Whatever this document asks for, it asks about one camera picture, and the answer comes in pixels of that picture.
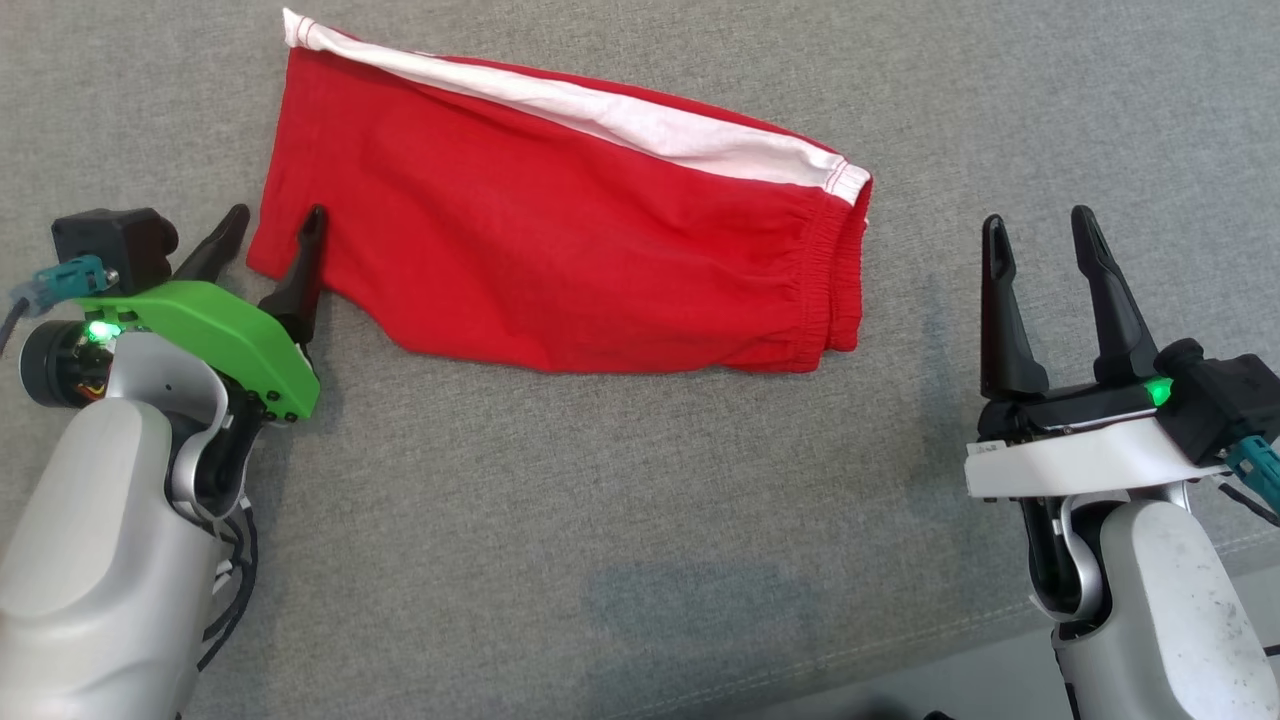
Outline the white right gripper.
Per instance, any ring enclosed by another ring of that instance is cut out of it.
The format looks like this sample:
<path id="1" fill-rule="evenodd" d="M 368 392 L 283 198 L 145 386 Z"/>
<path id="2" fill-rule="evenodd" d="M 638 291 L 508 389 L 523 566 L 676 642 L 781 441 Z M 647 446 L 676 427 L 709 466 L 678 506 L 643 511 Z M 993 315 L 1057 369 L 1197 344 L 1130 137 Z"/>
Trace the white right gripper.
<path id="1" fill-rule="evenodd" d="M 966 447 L 965 480 L 974 498 L 1037 498 L 1144 489 L 1226 477 L 1226 465 L 1197 466 L 1156 419 L 1172 382 L 1153 378 L 1149 328 L 1094 213 L 1071 210 L 1076 266 L 1085 277 L 1105 386 L 1050 389 L 1023 324 L 1018 265 L 998 214 L 982 231 L 979 439 Z"/>

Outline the red shorts with white stripe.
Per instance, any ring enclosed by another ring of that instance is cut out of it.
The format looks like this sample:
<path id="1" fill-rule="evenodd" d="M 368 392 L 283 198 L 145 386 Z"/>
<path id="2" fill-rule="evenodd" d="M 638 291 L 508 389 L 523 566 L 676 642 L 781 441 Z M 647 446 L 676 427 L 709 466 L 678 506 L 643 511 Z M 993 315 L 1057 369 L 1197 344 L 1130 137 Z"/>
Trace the red shorts with white stripe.
<path id="1" fill-rule="evenodd" d="M 809 373 L 858 346 L 870 172 L 650 88 L 362 41 L 291 9 L 247 263 L 402 348 L 573 374 Z"/>

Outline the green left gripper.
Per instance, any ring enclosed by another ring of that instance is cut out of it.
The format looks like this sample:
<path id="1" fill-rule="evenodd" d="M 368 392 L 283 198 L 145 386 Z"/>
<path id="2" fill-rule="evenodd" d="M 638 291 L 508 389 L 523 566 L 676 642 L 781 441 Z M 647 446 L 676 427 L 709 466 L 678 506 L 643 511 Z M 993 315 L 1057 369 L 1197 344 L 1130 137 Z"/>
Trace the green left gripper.
<path id="1" fill-rule="evenodd" d="M 298 346 L 314 340 L 328 210 L 311 206 L 296 232 L 288 272 L 259 307 L 214 284 L 239 254 L 250 219 L 246 204 L 234 205 L 173 272 L 174 281 L 132 296 L 76 302 L 105 322 L 160 334 L 255 392 L 276 418 L 305 420 L 317 404 L 320 382 Z"/>

